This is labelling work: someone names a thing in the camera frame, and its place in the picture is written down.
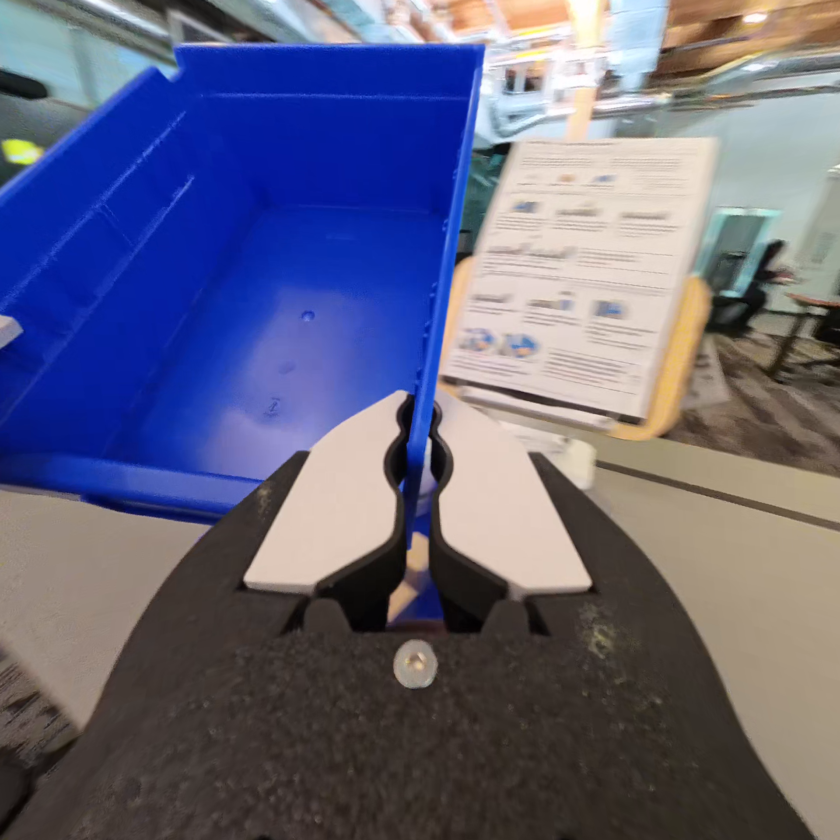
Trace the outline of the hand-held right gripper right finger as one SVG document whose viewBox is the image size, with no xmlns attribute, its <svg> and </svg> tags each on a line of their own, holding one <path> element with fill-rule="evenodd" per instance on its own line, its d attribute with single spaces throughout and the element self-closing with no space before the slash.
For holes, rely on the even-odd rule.
<svg viewBox="0 0 840 840">
<path fill-rule="evenodd" d="M 525 445 L 441 392 L 429 431 L 436 487 L 429 573 L 451 634 L 478 634 L 511 602 L 530 628 L 540 598 L 588 595 L 591 573 Z"/>
</svg>

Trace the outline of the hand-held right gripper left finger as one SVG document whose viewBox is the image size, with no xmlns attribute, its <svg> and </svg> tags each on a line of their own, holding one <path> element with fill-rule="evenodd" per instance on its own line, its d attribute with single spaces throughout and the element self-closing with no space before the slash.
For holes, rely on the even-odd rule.
<svg viewBox="0 0 840 840">
<path fill-rule="evenodd" d="M 356 633 L 385 630 L 406 572 L 401 487 L 413 404 L 395 391 L 305 453 L 245 572 L 247 591 L 335 602 Z"/>
</svg>

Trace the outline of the blue plastic bin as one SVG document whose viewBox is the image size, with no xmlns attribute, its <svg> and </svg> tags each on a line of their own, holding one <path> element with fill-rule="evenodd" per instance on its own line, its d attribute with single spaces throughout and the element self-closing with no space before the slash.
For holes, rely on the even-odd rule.
<svg viewBox="0 0 840 840">
<path fill-rule="evenodd" d="M 485 50 L 176 59 L 2 190 L 2 485 L 214 523 L 394 395 L 404 549 Z"/>
</svg>

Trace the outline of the wooden board stand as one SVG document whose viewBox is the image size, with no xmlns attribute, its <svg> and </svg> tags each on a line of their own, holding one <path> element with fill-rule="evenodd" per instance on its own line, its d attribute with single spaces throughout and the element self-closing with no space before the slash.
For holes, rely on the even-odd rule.
<svg viewBox="0 0 840 840">
<path fill-rule="evenodd" d="M 604 435 L 627 442 L 646 442 L 661 438 L 677 424 L 681 403 L 686 395 L 698 350 L 711 311 L 711 294 L 697 276 L 686 279 L 683 297 L 672 333 L 663 355 L 658 378 L 648 406 L 646 419 L 639 425 L 617 421 L 599 421 L 594 415 L 577 410 L 546 412 L 529 404 L 524 409 L 468 402 L 481 410 L 495 411 L 502 419 L 533 428 L 552 429 L 557 434 L 579 432 Z"/>
</svg>

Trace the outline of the printed instruction board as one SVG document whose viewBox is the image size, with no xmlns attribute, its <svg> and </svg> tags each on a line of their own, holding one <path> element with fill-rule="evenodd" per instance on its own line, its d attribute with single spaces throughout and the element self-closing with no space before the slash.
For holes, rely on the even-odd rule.
<svg viewBox="0 0 840 840">
<path fill-rule="evenodd" d="M 515 143 L 442 376 L 501 405 L 645 421 L 717 162 L 708 137 Z"/>
</svg>

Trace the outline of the round brown table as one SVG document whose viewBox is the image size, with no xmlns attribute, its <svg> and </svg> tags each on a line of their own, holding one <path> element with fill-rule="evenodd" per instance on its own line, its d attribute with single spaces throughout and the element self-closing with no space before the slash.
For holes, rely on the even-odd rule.
<svg viewBox="0 0 840 840">
<path fill-rule="evenodd" d="M 770 366 L 764 370 L 765 374 L 775 383 L 782 383 L 782 377 L 786 370 L 785 363 L 793 351 L 806 320 L 811 317 L 811 310 L 818 309 L 825 313 L 838 312 L 839 310 L 839 300 L 823 300 L 789 291 L 785 293 L 785 296 L 798 307 L 798 311 L 793 316 L 791 326 L 783 336 Z"/>
</svg>

